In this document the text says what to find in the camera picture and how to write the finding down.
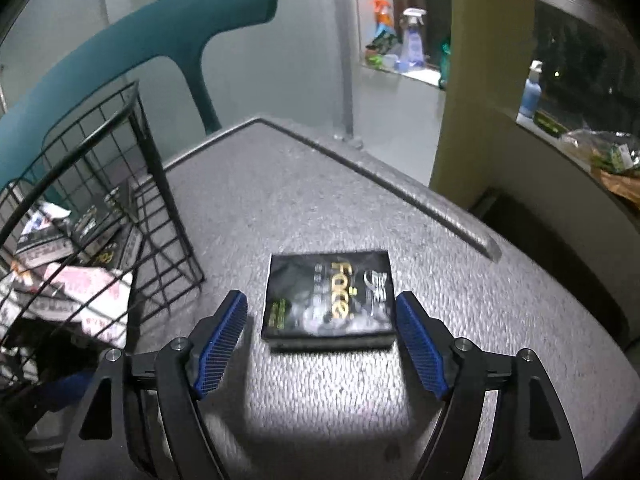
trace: black wire rack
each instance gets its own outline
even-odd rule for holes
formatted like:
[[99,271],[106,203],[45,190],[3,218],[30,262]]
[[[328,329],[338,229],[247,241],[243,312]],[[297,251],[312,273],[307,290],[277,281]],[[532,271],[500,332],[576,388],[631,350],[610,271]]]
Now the black wire rack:
[[[107,348],[133,349],[142,323],[204,280],[136,82],[49,137],[0,191],[0,394],[91,368]],[[87,217],[100,200],[108,212]],[[30,223],[63,256],[22,258]],[[126,268],[112,262],[118,247]]]

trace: textured surface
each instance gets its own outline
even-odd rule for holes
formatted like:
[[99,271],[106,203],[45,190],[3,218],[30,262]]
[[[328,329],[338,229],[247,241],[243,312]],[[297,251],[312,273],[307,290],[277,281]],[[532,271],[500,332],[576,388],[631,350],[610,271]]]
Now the textured surface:
[[[274,354],[259,335],[271,253],[378,248],[389,252],[396,292],[413,290],[454,336],[492,352],[536,351],[590,471],[640,399],[638,375],[607,333],[480,222],[366,153],[295,131],[258,121],[168,172],[207,282],[193,303],[149,320],[139,350],[188,334],[230,288],[247,295],[247,329],[200,403],[231,478],[409,478],[440,404],[397,345]],[[360,173],[300,140],[339,150]],[[495,394],[486,399],[469,479],[490,436]]]

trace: plastic bag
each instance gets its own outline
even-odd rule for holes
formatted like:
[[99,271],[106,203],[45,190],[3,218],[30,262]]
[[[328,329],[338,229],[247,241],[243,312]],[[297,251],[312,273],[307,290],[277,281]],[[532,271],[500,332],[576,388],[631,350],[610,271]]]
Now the plastic bag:
[[623,132],[574,130],[560,137],[567,154],[610,174],[640,176],[640,139]]

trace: white wall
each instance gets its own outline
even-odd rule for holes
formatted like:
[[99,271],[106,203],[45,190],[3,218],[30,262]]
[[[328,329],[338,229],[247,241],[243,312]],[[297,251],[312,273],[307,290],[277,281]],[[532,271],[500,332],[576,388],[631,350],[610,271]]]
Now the white wall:
[[[96,32],[152,1],[31,0],[0,46],[8,105]],[[271,23],[214,38],[206,47],[203,69],[222,125],[267,114],[343,132],[348,114],[337,35],[335,0],[279,0]],[[162,156],[204,138],[196,107],[173,62],[151,60],[128,78],[140,79]]]
[[102,0],[30,0],[0,45],[8,107],[107,24]]
[[447,93],[364,66],[354,72],[353,129],[364,150],[428,186]]
[[[155,0],[105,0],[110,23]],[[231,31],[206,47],[203,67],[223,126],[268,114],[329,132],[344,129],[333,0],[278,0],[267,25]],[[196,142],[204,129],[179,70],[156,59],[135,72],[161,153],[175,133]]]

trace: chair backrest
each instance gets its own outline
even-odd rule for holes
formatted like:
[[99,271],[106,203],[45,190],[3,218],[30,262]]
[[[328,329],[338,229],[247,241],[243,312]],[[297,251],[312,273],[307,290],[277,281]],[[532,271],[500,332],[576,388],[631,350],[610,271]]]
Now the chair backrest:
[[0,189],[38,156],[47,133],[95,91],[158,56],[182,71],[209,134],[220,128],[202,53],[220,32],[266,23],[278,0],[158,0],[125,16],[57,63],[0,119]]

